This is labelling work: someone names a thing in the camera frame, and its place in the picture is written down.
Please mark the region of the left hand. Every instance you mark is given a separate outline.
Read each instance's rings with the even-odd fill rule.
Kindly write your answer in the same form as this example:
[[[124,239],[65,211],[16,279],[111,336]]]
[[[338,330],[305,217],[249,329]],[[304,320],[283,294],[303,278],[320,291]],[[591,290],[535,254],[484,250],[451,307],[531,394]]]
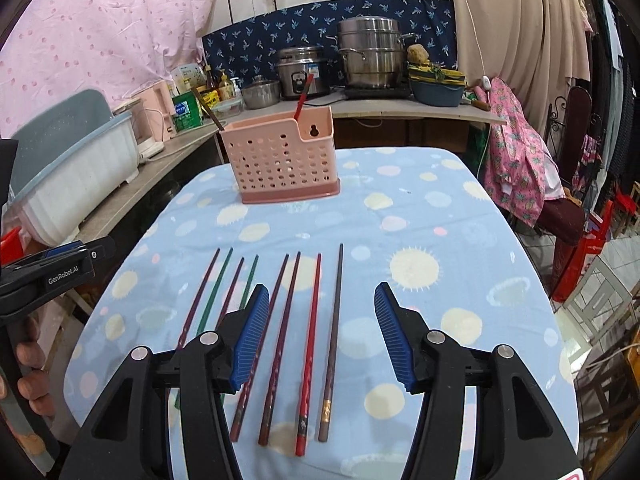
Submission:
[[[46,355],[38,344],[39,336],[38,315],[24,318],[14,354],[21,366],[27,368],[27,372],[17,381],[17,389],[20,396],[27,400],[30,409],[51,425],[55,416],[55,406],[49,375],[43,369]],[[32,431],[16,431],[4,411],[1,411],[1,420],[6,423],[12,437],[30,458],[39,456],[46,450],[43,440]]]

